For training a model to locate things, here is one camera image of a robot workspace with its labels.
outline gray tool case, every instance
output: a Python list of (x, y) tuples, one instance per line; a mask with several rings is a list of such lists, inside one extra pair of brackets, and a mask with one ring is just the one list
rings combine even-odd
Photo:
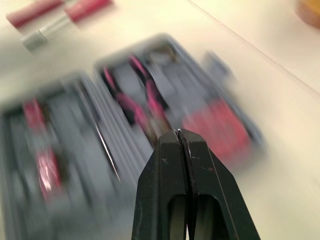
[[(146, 53), (169, 45), (177, 61), (162, 54), (152, 55), (157, 65), (147, 65), (162, 97), (165, 114), (175, 129), (182, 118), (217, 98), (224, 99), (244, 124), (252, 149), (262, 144), (255, 125), (228, 98), (222, 81), (228, 68), (217, 58), (208, 58), (209, 72), (199, 65), (170, 36), (160, 35), (100, 60), (96, 80), (74, 73), (58, 83), (31, 93), (45, 101), (54, 129), (53, 142), (60, 149), (68, 169), (63, 192), (50, 201), (40, 191), (30, 130), (23, 101), (3, 109), (0, 118), (0, 171), (2, 209), (8, 240), (102, 240), (130, 239), (138, 178), (152, 154), (143, 131), (130, 125), (103, 82), (104, 66), (115, 69), (123, 91), (145, 109), (146, 95), (127, 64), (134, 53), (144, 61)], [(121, 183), (113, 175), (94, 128), (82, 109), (75, 84), (82, 82), (99, 116), (98, 125), (118, 166)]]

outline small tool set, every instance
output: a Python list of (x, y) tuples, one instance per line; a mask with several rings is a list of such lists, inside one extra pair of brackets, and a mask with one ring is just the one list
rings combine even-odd
[(227, 167), (249, 159), (261, 134), (226, 94), (228, 68), (210, 61), (205, 72), (160, 35), (98, 61), (95, 81), (74, 73), (3, 110), (7, 239), (130, 239), (138, 178), (172, 130), (201, 134)]

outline tool case compartment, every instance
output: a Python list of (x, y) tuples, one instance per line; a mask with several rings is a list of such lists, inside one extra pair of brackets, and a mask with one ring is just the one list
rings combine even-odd
[[(174, 61), (165, 59), (165, 56), (161, 56), (158, 52), (150, 57), (153, 51), (164, 46), (173, 49)], [(104, 68), (112, 69), (113, 76), (122, 91), (144, 110), (148, 110), (146, 90), (129, 65), (131, 55), (136, 56), (151, 73), (160, 94), (168, 104), (165, 115), (173, 129), (183, 128), (183, 119), (186, 116), (205, 108), (211, 102), (223, 100), (243, 124), (250, 139), (250, 153), (254, 153), (263, 145), (259, 129), (229, 97), (223, 84), (225, 79), (232, 75), (228, 67), (217, 56), (211, 54), (205, 59), (206, 71), (171, 36), (161, 34), (101, 59), (94, 66), (99, 96), (103, 108), (107, 110), (105, 117), (116, 123), (110, 131), (121, 139), (121, 144), (124, 144), (123, 149), (130, 153), (123, 162), (125, 161), (131, 169), (138, 170), (134, 173), (132, 181), (137, 181), (153, 148), (142, 129), (137, 124), (132, 125), (128, 122), (122, 108), (104, 83), (106, 80)], [(231, 157), (232, 159), (222, 162), (227, 166), (228, 163), (234, 165), (233, 163), (240, 161), (241, 158), (248, 157), (247, 152), (244, 154), (239, 151)]]
[[(112, 224), (118, 216), (125, 215), (125, 226), (132, 224), (134, 198), (125, 202), (128, 197), (124, 196), (134, 196), (135, 189), (125, 181), (118, 187), (75, 88), (79, 83), (100, 115), (97, 90), (82, 73), (62, 77), (59, 83), (37, 89), (2, 111), (0, 175), (8, 240), (100, 240), (122, 231)], [(46, 147), (43, 141), (32, 139), (35, 135), (23, 111), (23, 103), (33, 98), (47, 106), (54, 131), (50, 147), (54, 146), (55, 156), (67, 171), (59, 192), (48, 199), (41, 193), (35, 159), (35, 149)], [(108, 138), (108, 123), (100, 119), (98, 124)]]

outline red handle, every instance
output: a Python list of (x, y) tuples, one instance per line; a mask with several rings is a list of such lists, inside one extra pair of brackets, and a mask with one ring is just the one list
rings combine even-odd
[(6, 19), (15, 28), (20, 28), (28, 22), (62, 5), (64, 2), (64, 0), (38, 0), (18, 11), (9, 13)]
[(112, 0), (79, 0), (64, 11), (74, 23), (77, 23), (111, 3)]

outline screwdriver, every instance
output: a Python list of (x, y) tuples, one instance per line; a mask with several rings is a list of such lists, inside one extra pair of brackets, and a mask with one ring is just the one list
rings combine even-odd
[(98, 118), (99, 118), (98, 113), (95, 112), (93, 103), (89, 102), (91, 100), (89, 93), (87, 92), (86, 87), (84, 86), (83, 83), (77, 84), (76, 89), (79, 92), (80, 99), (83, 103), (84, 109), (85, 109), (86, 113), (89, 115), (89, 120), (91, 121), (91, 123), (94, 126), (95, 134), (97, 135), (97, 137), (100, 141), (100, 144), (101, 144), (101, 147), (102, 147), (102, 150), (103, 150), (105, 157), (108, 159), (109, 166), (112, 168), (112, 171), (116, 175), (119, 182), (121, 182), (119, 174), (118, 174), (118, 167), (116, 165), (116, 162), (114, 161), (113, 156), (111, 154), (111, 151), (110, 151), (110, 149), (106, 143), (106, 140), (100, 130), (100, 127), (98, 124)]
[(67, 25), (77, 24), (111, 3), (112, 0), (79, 0), (74, 5), (64, 9), (64, 16), (24, 36), (21, 42), (29, 51), (33, 51), (46, 44), (50, 38)]
[(9, 13), (6, 19), (18, 29), (64, 3), (65, 0), (37, 0), (17, 11)]

